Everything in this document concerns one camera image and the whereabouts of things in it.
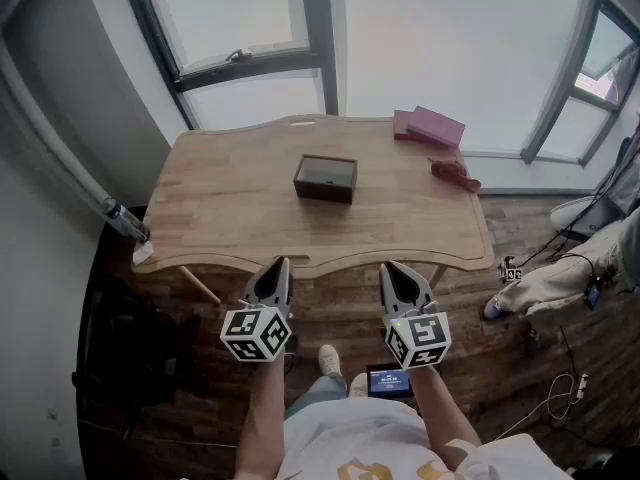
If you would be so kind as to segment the person's left forearm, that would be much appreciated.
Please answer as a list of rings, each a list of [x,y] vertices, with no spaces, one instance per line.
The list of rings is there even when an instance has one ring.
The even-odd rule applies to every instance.
[[[284,386],[284,354],[254,372],[234,480],[276,479],[285,455]]]

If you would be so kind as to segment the person's right forearm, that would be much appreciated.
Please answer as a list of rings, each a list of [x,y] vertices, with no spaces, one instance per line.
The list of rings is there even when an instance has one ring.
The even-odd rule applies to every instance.
[[[410,383],[424,421],[431,449],[450,470],[456,470],[465,453],[448,443],[460,439],[480,446],[481,440],[457,406],[439,373],[432,366],[411,369]]]

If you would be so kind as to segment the narrow black framed window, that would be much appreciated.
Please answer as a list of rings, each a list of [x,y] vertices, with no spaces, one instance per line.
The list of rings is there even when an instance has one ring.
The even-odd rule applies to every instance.
[[[586,166],[639,75],[640,31],[607,0],[579,0],[574,31],[521,159]]]

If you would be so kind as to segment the small black blue-screen device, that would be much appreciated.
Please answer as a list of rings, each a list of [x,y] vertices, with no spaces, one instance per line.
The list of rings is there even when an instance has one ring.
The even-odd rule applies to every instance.
[[[589,310],[594,310],[599,302],[602,290],[602,280],[591,276],[583,294],[583,301]]]

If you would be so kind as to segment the black bag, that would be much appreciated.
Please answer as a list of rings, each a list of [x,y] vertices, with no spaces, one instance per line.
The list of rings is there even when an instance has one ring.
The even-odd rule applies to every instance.
[[[174,399],[180,349],[202,319],[193,314],[179,323],[111,274],[94,279],[91,295],[72,383],[83,400],[121,411],[126,440],[144,408]]]

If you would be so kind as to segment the dark red book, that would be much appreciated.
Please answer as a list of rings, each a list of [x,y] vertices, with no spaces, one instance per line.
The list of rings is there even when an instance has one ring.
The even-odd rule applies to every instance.
[[[434,141],[429,131],[428,120],[415,111],[395,110],[393,117],[394,138],[396,140],[412,140],[419,142]]]

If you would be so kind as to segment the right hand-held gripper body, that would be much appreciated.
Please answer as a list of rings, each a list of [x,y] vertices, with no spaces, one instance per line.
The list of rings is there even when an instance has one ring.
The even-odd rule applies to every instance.
[[[385,344],[403,370],[439,364],[451,346],[447,314],[437,302],[385,319]]]

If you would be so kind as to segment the pink book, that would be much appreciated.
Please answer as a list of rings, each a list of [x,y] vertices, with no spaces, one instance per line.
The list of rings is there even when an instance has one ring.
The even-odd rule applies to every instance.
[[[406,130],[451,148],[458,148],[465,125],[441,113],[416,106],[410,114]]]

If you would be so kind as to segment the person's leg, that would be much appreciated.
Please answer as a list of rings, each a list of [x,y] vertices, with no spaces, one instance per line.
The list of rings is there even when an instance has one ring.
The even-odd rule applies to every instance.
[[[329,374],[319,377],[312,386],[285,410],[287,420],[314,403],[340,400],[347,397],[347,384],[341,374]]]
[[[640,295],[640,206],[555,263],[523,275],[494,297],[505,314],[532,315],[561,309],[583,297],[591,276],[605,274],[612,275],[617,293]]]

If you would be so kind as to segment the clear water bottle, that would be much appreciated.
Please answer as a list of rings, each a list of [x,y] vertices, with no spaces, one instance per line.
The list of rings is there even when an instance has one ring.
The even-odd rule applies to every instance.
[[[123,236],[142,243],[149,240],[149,228],[114,198],[104,200],[103,210],[108,222]]]

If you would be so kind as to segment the spare grey gripper device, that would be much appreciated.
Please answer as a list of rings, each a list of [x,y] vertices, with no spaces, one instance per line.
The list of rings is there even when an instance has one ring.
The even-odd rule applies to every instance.
[[[498,265],[500,281],[503,284],[519,281],[522,279],[522,269],[514,264],[514,256],[507,255]]]

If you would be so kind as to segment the black tablet with screen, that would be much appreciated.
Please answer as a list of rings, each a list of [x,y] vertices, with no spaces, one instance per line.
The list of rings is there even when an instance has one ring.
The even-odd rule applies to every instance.
[[[369,365],[366,376],[369,397],[400,400],[414,395],[407,372],[397,365]]]

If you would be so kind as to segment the dark wooden box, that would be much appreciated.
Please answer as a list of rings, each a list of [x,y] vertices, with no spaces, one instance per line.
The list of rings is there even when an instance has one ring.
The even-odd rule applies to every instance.
[[[357,183],[354,159],[303,155],[293,184],[299,198],[351,205]]]

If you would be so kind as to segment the person's left leg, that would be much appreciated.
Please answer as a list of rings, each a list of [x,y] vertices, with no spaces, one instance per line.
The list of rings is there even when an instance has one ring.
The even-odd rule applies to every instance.
[[[347,397],[347,384],[341,374],[329,374],[319,377],[312,386],[285,410],[287,420],[314,403],[340,400]]]

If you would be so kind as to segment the red cloth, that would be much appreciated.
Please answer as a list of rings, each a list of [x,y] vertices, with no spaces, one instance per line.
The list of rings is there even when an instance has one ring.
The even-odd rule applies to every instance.
[[[481,188],[481,182],[472,178],[466,168],[457,161],[441,161],[429,159],[431,174],[437,179],[476,194]]]

